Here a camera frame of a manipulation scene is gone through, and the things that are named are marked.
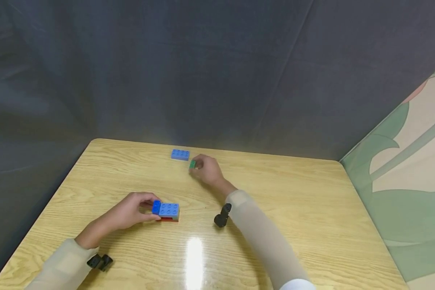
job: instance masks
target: blue lego brick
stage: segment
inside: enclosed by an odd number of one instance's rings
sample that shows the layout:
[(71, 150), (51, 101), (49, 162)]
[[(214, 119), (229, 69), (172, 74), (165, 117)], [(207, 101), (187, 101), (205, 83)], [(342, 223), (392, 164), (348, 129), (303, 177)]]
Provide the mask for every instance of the blue lego brick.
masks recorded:
[(159, 214), (162, 218), (179, 219), (179, 204), (178, 203), (162, 203), (159, 209)]
[(188, 161), (190, 151), (173, 149), (171, 153), (172, 159)]
[(154, 201), (153, 202), (153, 207), (151, 208), (151, 213), (153, 213), (153, 214), (159, 214), (160, 213), (160, 207), (161, 207), (161, 202), (160, 201)]

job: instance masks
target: person's left hand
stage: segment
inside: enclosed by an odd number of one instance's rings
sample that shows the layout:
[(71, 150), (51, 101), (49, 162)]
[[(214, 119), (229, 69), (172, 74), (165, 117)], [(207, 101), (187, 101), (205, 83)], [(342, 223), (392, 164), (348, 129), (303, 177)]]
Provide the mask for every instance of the person's left hand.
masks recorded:
[(84, 249), (93, 249), (111, 232), (127, 229), (141, 222), (160, 220), (160, 216), (156, 214), (144, 214), (139, 211), (139, 207), (151, 209), (153, 202), (159, 200), (153, 193), (129, 193), (101, 217), (90, 222), (74, 240)]
[(151, 209), (154, 201), (159, 201), (153, 193), (129, 193), (122, 201), (104, 213), (99, 219), (111, 231), (127, 229), (141, 222), (160, 220), (156, 214), (145, 214), (139, 211), (139, 207)]

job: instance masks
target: wood grain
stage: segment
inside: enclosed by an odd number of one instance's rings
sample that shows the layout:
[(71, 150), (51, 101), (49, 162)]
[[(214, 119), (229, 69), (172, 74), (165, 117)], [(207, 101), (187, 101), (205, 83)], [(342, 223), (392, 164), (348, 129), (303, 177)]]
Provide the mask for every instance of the wood grain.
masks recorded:
[[(0, 273), (22, 289), (68, 237), (133, 191), (180, 204), (179, 223), (153, 222), (107, 237), (114, 264), (80, 289), (270, 289), (261, 263), (232, 224), (213, 225), (221, 200), (193, 180), (173, 146), (93, 140)], [(338, 162), (187, 148), (217, 158), (287, 237), (318, 289), (406, 289)]]

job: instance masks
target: mural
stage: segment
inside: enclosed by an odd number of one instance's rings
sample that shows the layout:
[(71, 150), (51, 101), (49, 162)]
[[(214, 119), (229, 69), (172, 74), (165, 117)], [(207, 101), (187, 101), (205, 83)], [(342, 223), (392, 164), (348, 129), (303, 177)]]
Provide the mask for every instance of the mural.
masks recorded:
[(341, 162), (409, 287), (435, 289), (435, 73)]

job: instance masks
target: white sleeve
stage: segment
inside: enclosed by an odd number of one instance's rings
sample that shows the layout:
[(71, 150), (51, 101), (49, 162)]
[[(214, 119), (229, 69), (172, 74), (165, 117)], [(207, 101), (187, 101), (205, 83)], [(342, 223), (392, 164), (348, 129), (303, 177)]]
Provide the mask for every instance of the white sleeve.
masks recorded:
[(87, 261), (97, 252), (98, 248), (81, 248), (73, 238), (65, 240), (25, 289), (76, 290), (92, 270)]
[(316, 290), (314, 284), (303, 279), (290, 280), (280, 290)]
[(236, 190), (227, 196), (226, 202), (232, 205), (230, 218), (263, 263), (274, 289), (281, 289), (292, 280), (305, 280), (311, 284), (290, 244), (246, 192)]

